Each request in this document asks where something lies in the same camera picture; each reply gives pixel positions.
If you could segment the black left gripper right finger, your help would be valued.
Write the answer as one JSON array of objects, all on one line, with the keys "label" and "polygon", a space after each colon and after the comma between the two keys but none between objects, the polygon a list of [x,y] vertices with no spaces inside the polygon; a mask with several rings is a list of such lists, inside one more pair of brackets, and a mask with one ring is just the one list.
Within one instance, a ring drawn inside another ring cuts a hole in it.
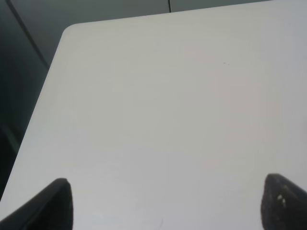
[{"label": "black left gripper right finger", "polygon": [[307,192],[286,177],[270,173],[264,182],[260,215],[265,230],[305,230]]}]

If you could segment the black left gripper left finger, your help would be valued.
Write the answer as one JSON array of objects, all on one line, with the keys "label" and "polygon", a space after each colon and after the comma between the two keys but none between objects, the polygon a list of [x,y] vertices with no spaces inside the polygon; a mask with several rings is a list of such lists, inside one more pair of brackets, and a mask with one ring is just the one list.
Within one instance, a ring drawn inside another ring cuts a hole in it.
[{"label": "black left gripper left finger", "polygon": [[2,230],[71,230],[73,198],[66,178],[58,178],[0,221]]}]

